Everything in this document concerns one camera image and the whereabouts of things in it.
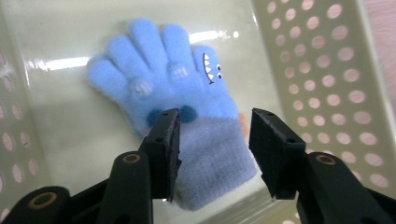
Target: cartoon face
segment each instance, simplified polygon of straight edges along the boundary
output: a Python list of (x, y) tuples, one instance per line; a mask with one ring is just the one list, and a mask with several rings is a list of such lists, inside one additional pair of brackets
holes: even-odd
[(222, 73), (221, 73), (220, 65), (217, 64), (216, 67), (213, 67), (213, 65), (210, 64), (209, 60), (210, 60), (209, 56), (204, 53), (203, 62), (204, 62), (206, 77), (207, 79), (209, 79), (209, 84), (213, 84), (215, 83), (215, 76), (217, 76), (219, 79), (222, 79)]

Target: white plastic bin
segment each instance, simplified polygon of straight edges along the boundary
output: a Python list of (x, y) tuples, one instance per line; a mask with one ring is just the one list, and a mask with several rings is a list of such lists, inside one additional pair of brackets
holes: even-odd
[[(212, 46), (247, 120), (284, 119), (307, 143), (343, 159), (367, 188), (396, 198), (394, 119), (360, 0), (0, 1), (0, 220), (48, 185), (72, 194), (107, 178), (139, 140), (119, 108), (91, 88), (86, 62), (125, 24), (179, 23)], [(187, 212), (154, 202), (155, 223), (294, 223), (259, 178)]]

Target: pink dot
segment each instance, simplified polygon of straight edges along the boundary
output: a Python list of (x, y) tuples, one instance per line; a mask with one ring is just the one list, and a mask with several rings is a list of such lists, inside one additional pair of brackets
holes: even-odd
[(276, 3), (275, 2), (270, 2), (268, 4), (267, 11), (269, 13), (273, 13), (273, 12), (275, 12), (275, 10), (276, 10)]
[(311, 98), (308, 101), (309, 106), (314, 109), (318, 109), (320, 107), (320, 100), (318, 98)]
[(341, 7), (340, 4), (335, 4), (329, 7), (329, 10), (327, 11), (327, 16), (330, 19), (335, 19), (341, 15), (342, 11), (343, 11), (343, 7)]
[(290, 8), (286, 11), (285, 18), (288, 21), (292, 21), (296, 17), (296, 10), (294, 8)]
[(297, 123), (301, 126), (301, 127), (306, 127), (308, 126), (308, 120), (304, 117), (299, 117), (297, 118)]
[(298, 111), (304, 109), (303, 102), (301, 102), (301, 101), (295, 101), (295, 102), (293, 103), (293, 107), (294, 107), (294, 109), (296, 109), (296, 110), (298, 110)]

